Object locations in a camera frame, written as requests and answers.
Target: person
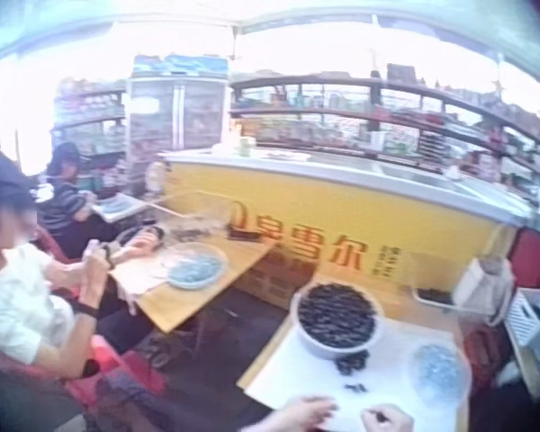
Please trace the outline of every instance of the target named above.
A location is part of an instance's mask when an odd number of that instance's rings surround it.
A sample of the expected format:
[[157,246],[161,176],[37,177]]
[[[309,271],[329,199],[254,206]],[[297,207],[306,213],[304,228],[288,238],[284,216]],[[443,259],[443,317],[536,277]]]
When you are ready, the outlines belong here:
[[[97,330],[114,346],[123,338],[115,330],[122,329],[129,340],[119,352],[152,330],[143,314],[132,317],[126,307],[108,317],[107,327],[105,319],[97,323],[97,314],[110,266],[149,254],[158,239],[143,232],[111,256],[91,240],[81,263],[63,265],[27,242],[35,224],[28,180],[0,153],[0,352],[58,377],[77,378],[85,372]],[[80,286],[76,315],[67,301],[50,294],[49,283]]]
[[[320,396],[292,400],[259,423],[240,432],[310,432],[332,417],[336,403]],[[414,419],[396,405],[383,404],[362,411],[367,432],[413,432]]]
[[82,256],[88,240],[112,241],[118,235],[111,224],[93,213],[96,195],[76,186],[83,159],[73,142],[54,148],[46,170],[54,194],[40,205],[40,225],[71,259]]

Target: white t-shirt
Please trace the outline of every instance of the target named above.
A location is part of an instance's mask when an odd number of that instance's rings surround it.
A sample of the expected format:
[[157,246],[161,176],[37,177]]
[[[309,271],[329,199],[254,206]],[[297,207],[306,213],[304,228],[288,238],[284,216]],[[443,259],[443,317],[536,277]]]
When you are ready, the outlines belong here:
[[70,305],[50,295],[44,271],[52,258],[30,244],[5,251],[0,270],[0,351],[29,365],[41,341],[59,347],[74,327]]

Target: person in striped shirt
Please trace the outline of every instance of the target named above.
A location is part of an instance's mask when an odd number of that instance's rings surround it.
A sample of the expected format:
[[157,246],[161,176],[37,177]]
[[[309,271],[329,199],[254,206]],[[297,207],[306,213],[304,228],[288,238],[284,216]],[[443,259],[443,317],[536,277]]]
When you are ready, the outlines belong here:
[[76,186],[80,164],[85,158],[73,142],[57,146],[47,174],[54,196],[40,205],[40,225],[58,242],[64,254],[80,258],[90,239],[112,241],[117,230],[93,213],[96,195]]

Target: white bag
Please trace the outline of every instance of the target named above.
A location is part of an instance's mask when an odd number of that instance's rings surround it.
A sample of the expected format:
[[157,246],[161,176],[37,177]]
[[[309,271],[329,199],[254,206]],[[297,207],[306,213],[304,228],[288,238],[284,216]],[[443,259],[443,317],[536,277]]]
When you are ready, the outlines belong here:
[[[492,232],[485,250],[492,250],[503,227],[500,225]],[[465,268],[452,299],[456,306],[484,313],[488,316],[484,322],[494,327],[506,316],[513,287],[510,262],[504,256],[484,254],[474,257]]]

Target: person in white t-shirt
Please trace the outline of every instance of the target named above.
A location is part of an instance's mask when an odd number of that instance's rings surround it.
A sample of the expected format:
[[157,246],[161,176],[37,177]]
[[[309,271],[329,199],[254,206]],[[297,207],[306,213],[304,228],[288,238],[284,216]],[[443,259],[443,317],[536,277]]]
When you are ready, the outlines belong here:
[[[63,265],[28,244],[36,224],[28,186],[0,153],[0,351],[56,376],[77,378],[90,354],[110,266],[150,253],[158,239],[142,233],[109,259],[92,240],[81,263]],[[76,315],[65,300],[50,295],[50,283],[80,285]]]

